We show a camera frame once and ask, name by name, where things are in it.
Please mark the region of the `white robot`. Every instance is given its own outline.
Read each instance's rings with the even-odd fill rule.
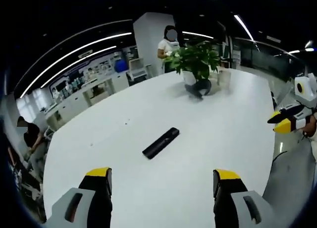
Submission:
[[[276,124],[273,129],[275,132],[289,133],[301,129],[310,122],[310,116],[317,112],[317,82],[314,74],[296,77],[294,82],[294,97],[298,103],[275,111],[267,121]]]

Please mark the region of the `black remote control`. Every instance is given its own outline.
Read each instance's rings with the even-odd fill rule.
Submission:
[[[164,133],[159,139],[153,142],[142,153],[150,160],[153,159],[159,152],[161,152],[173,139],[179,135],[179,130],[172,127]]]

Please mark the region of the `green leaves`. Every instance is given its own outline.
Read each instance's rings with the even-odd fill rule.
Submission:
[[[210,42],[201,42],[195,46],[180,48],[171,56],[164,59],[170,63],[170,68],[180,74],[182,70],[193,73],[197,80],[209,77],[209,65],[213,71],[217,70],[220,59],[218,53],[212,48]]]

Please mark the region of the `blue container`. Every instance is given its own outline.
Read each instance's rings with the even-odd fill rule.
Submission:
[[[114,70],[118,73],[126,71],[129,69],[127,62],[123,59],[119,59],[114,64]]]

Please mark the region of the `white cabinet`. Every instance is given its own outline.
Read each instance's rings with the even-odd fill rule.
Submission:
[[[71,95],[69,99],[70,99],[69,103],[71,104],[71,107],[72,107],[73,117],[77,116],[78,114],[80,114],[81,112],[83,112],[89,107],[82,93]]]
[[[73,118],[72,106],[68,100],[62,101],[58,105],[58,112],[65,123],[69,122]]]
[[[114,76],[112,78],[112,85],[114,92],[120,92],[123,89],[126,89],[129,87],[129,82],[127,75],[125,73],[118,74],[117,76]]]

